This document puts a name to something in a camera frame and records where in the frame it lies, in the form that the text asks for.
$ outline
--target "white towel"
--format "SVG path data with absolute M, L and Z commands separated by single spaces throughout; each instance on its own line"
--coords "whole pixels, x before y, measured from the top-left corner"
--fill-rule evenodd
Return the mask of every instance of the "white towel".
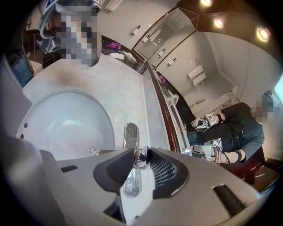
M 113 12 L 122 2 L 123 0 L 110 0 L 106 5 L 105 9 L 108 9 Z
M 203 67 L 202 65 L 197 66 L 194 70 L 192 70 L 188 76 L 190 77 L 191 80 L 193 80 L 198 74 L 203 72 Z
M 110 53 L 109 54 L 111 57 L 119 59 L 119 60 L 123 60 L 124 59 L 124 55 L 120 54 L 120 53 Z
M 160 34 L 161 32 L 161 28 L 159 28 L 156 32 L 154 32 L 150 37 L 149 37 L 149 41 L 153 42 L 155 40 L 155 38 Z
M 199 76 L 197 76 L 195 79 L 193 79 L 193 84 L 194 86 L 196 86 L 197 84 L 199 84 L 201 81 L 203 81 L 206 78 L 205 73 L 200 74 Z

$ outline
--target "wrist strap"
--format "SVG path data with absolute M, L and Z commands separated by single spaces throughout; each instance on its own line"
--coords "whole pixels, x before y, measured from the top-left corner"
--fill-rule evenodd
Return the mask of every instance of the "wrist strap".
M 242 159 L 242 153 L 240 151 L 234 151 L 238 154 L 238 160 L 236 162 L 240 162 L 240 160 Z
M 221 118 L 221 115 L 216 115 L 218 117 L 218 122 L 222 123 L 223 122 L 223 119 Z
M 228 156 L 226 155 L 226 153 L 225 153 L 224 151 L 221 151 L 221 153 L 224 154 L 224 156 L 226 157 L 227 162 L 228 162 L 229 164 L 231 164 L 231 162 L 230 162 Z

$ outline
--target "mirror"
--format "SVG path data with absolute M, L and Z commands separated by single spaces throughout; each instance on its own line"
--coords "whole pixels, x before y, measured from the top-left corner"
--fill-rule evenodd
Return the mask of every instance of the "mirror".
M 134 50 L 156 67 L 194 31 L 192 21 L 176 8 L 150 28 Z

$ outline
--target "towel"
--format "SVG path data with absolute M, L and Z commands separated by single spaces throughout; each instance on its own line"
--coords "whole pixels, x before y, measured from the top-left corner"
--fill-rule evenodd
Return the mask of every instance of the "towel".
M 159 28 L 156 32 L 154 32 L 154 33 L 150 36 L 149 41 L 150 41 L 150 42 L 153 42 L 153 41 L 156 39 L 156 37 L 160 34 L 160 32 L 161 32 L 161 28 Z
M 123 60 L 124 59 L 124 55 L 120 54 L 120 53 L 110 53 L 109 54 L 111 57 L 119 59 L 119 60 Z
M 110 0 L 105 9 L 113 12 L 122 2 L 123 0 Z
M 195 77 L 199 76 L 203 72 L 202 65 L 197 66 L 194 70 L 192 70 L 188 75 L 190 79 L 194 79 Z

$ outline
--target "sink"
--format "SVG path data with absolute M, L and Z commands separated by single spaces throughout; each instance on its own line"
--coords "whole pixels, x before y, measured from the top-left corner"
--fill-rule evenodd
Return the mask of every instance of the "sink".
M 89 148 L 115 148 L 107 112 L 94 98 L 76 92 L 52 94 L 34 105 L 17 137 L 50 151 L 56 160 L 93 156 Z

